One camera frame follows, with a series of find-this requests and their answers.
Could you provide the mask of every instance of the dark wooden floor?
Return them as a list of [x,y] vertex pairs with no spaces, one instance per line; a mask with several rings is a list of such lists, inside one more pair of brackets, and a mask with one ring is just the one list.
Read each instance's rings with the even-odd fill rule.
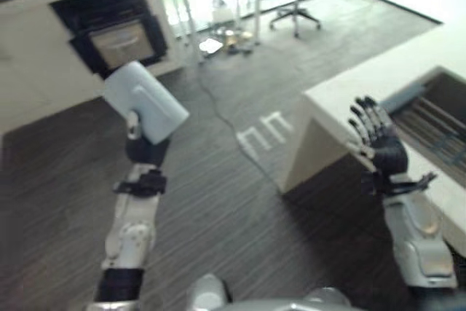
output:
[[[377,0],[305,6],[323,21],[322,31],[302,21],[296,40],[284,20],[273,33],[264,29],[248,57],[218,55],[160,78],[191,118],[174,135],[164,166],[170,183],[145,310],[182,310],[185,290],[207,272],[222,277],[236,300],[336,286],[359,307],[407,307],[380,204],[360,195],[359,166],[345,158],[282,200],[238,152],[198,84],[211,88],[238,130],[273,111],[291,119],[303,89],[436,26]],[[80,310],[91,299],[114,210],[111,186],[129,166],[124,137],[123,121],[100,100],[5,136],[3,310]],[[285,148],[273,147],[260,162],[276,176]]]

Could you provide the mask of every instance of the oven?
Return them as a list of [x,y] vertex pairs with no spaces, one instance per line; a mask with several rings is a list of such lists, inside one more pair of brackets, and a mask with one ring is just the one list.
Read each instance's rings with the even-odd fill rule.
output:
[[62,0],[52,8],[73,38],[71,46],[104,79],[126,63],[164,59],[165,38],[146,0]]

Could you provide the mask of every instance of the black oven door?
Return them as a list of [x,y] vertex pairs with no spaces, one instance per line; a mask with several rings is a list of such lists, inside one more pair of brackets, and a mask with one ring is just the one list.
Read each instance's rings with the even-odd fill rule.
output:
[[104,79],[134,60],[145,66],[160,61],[167,44],[155,16],[141,15],[104,28],[92,28],[70,41],[86,66]]

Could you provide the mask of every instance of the white counter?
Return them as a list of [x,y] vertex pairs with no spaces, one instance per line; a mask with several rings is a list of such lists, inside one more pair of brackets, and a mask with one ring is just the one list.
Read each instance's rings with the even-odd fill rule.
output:
[[[93,99],[102,88],[68,43],[72,35],[50,8],[54,1],[0,4],[0,133]],[[149,66],[159,76],[181,61],[162,0],[147,3],[168,46],[163,61]]]
[[[280,179],[282,190],[289,191],[347,154],[343,145],[357,139],[347,122],[355,97],[370,95],[383,101],[439,66],[466,81],[465,48],[463,20],[422,34],[303,92]],[[410,146],[407,149],[413,179],[429,171],[439,175],[426,194],[443,217],[445,238],[466,256],[466,189]]]

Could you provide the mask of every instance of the cable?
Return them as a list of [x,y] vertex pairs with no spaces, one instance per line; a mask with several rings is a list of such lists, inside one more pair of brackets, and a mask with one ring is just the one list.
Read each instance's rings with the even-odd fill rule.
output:
[[[213,112],[214,114],[217,116],[217,118],[219,118],[232,132],[232,136],[234,137],[234,140],[236,141],[236,144],[238,146],[238,149],[240,150],[240,152],[242,153],[242,155],[247,159],[249,160],[249,162],[254,165],[256,167],[257,170],[259,170],[261,172],[261,174],[263,175],[263,177],[265,177],[266,180],[269,181],[269,183],[273,184],[275,189],[277,190],[277,192],[279,194],[283,194],[280,186],[278,185],[278,183],[273,179],[273,177],[262,167],[262,165],[260,163],[258,163],[254,158],[252,158],[249,153],[246,152],[246,150],[243,149],[242,147],[242,144],[240,143],[240,141],[238,140],[237,138],[237,130],[236,130],[236,127],[233,125],[233,123],[231,123],[221,112],[220,112],[220,109],[218,107],[218,103],[217,103],[217,99],[216,97],[214,96],[214,94],[212,93],[212,91],[209,89],[209,87],[207,85],[205,85],[205,83],[203,82],[202,78],[200,77],[199,74],[195,74],[196,76],[196,79],[197,79],[197,82],[199,83],[199,86],[201,87],[201,90],[209,97],[210,99],[210,102],[212,103],[212,107],[213,107]],[[342,222],[343,224],[348,224],[349,221],[351,221],[349,218],[343,216],[343,215],[340,215],[338,213],[335,213],[333,211],[329,211],[329,210],[324,210],[324,209],[321,209],[321,208],[311,208],[309,207],[308,205],[301,205],[301,204],[298,204],[292,200],[290,200],[289,198],[286,199],[286,202],[291,204],[293,207],[295,208],[298,208],[299,210],[307,210],[307,211],[312,211],[312,212],[315,212],[315,213],[324,213],[325,215],[328,215],[328,216],[331,216],[332,218]],[[358,229],[362,232],[365,232],[367,235],[371,236],[372,238],[374,239],[377,239],[377,240],[383,240],[385,241],[386,243],[390,243],[390,245],[392,244],[391,240],[388,240],[386,237],[382,237],[382,236],[378,236],[378,235],[375,235],[374,233],[368,231],[365,227],[361,227],[358,225]]]
[[256,166],[257,170],[259,170],[262,175],[271,183],[274,185],[275,189],[278,191],[278,193],[282,194],[282,190],[280,189],[280,186],[278,186],[277,182],[273,179],[273,177],[254,159],[251,157],[249,153],[246,152],[246,150],[243,149],[242,144],[240,143],[240,140],[238,140],[237,137],[237,130],[234,127],[233,123],[231,123],[221,112],[220,109],[218,108],[218,103],[217,99],[214,96],[214,94],[210,91],[210,89],[204,84],[202,81],[201,77],[197,74],[197,81],[199,82],[199,85],[201,87],[201,90],[205,92],[205,94],[209,97],[210,102],[212,103],[213,107],[213,113],[219,118],[233,133],[234,140],[236,141],[236,144],[238,146],[238,149],[242,153],[242,155],[249,160],[253,165]]

